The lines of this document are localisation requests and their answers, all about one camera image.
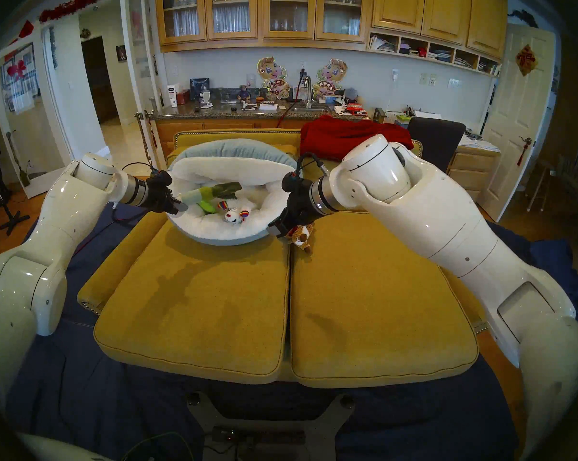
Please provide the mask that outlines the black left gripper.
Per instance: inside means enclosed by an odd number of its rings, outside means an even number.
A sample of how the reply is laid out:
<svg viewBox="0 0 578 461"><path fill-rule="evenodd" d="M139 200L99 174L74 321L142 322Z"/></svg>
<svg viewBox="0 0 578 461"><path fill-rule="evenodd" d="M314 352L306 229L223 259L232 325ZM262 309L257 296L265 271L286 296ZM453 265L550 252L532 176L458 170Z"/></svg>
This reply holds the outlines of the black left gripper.
<svg viewBox="0 0 578 461"><path fill-rule="evenodd" d="M176 202L169 186L171 176L151 176L148 178L148 209L156 213L178 214L188 210L189 205Z"/></svg>

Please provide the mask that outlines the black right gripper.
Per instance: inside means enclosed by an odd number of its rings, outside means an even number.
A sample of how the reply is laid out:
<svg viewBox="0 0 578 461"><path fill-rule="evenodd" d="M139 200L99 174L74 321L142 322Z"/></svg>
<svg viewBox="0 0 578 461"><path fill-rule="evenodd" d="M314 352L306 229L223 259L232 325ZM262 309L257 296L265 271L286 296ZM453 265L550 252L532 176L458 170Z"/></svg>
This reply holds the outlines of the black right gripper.
<svg viewBox="0 0 578 461"><path fill-rule="evenodd" d="M283 238L296 226L314 222L314 207L311 201L312 184L299 184L289 193L286 207L280 215L267 225L267 232L275 238Z"/></svg>

